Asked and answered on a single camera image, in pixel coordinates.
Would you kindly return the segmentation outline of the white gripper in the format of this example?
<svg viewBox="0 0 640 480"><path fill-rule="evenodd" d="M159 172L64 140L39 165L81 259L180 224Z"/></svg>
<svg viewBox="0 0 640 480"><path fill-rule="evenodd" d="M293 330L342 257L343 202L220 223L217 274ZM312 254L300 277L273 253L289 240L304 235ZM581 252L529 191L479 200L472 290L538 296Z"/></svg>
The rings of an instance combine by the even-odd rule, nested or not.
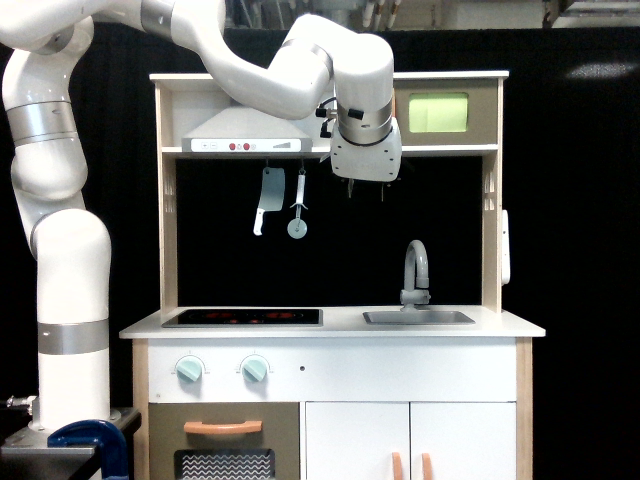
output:
<svg viewBox="0 0 640 480"><path fill-rule="evenodd" d="M401 134L395 117L391 117L390 133L372 146L349 143L338 130L330 141L331 168L335 175L348 178L347 198L352 198L355 180L394 181L399 174L401 156ZM381 183L381 202L385 199L385 188L386 183Z"/></svg>

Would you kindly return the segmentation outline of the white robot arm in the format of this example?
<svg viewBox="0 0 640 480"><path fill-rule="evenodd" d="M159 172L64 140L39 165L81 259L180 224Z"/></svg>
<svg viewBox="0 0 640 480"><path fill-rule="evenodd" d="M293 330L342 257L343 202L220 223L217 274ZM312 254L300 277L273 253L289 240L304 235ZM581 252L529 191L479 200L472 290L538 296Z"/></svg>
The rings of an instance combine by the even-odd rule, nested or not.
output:
<svg viewBox="0 0 640 480"><path fill-rule="evenodd" d="M37 263L37 413L49 431L111 414L111 241L84 205L87 164L68 92L96 16L195 52L232 99L281 119L307 117L333 85L335 141L366 157L379 145L401 149L391 113L394 57L376 35L306 14L263 68L227 46L221 1L3 2L1 41L12 55L2 99L15 146L12 186Z"/></svg>

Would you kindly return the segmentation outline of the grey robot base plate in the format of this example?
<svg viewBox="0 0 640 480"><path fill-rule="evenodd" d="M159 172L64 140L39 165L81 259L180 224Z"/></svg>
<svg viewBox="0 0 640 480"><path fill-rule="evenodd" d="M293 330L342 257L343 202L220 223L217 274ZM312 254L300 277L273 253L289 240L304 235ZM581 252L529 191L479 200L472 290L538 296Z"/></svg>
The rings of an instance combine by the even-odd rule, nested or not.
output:
<svg viewBox="0 0 640 480"><path fill-rule="evenodd" d="M133 436L141 427L142 415L134 407L115 408L104 423L110 423L124 436L123 453L128 457L133 449ZM49 438L57 430L45 429L36 421L10 435L1 446L1 452L8 456L16 455L71 455L89 456L99 452L99 447L92 441L77 444L49 445Z"/></svg>

